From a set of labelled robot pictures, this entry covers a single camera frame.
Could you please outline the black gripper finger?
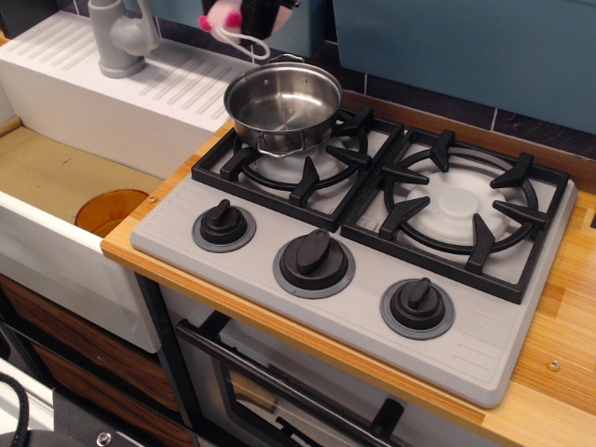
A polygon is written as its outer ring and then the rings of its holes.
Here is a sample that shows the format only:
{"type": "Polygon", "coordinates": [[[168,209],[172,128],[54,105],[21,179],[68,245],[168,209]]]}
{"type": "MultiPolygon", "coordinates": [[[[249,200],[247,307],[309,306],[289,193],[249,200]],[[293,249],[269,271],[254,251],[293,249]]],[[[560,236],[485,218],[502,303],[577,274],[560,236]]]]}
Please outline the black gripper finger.
{"type": "Polygon", "coordinates": [[[266,39],[277,32],[300,5],[300,1],[293,0],[244,0],[240,6],[241,32],[266,39]]]}
{"type": "Polygon", "coordinates": [[[209,13],[217,0],[202,0],[202,8],[204,13],[209,13]]]}

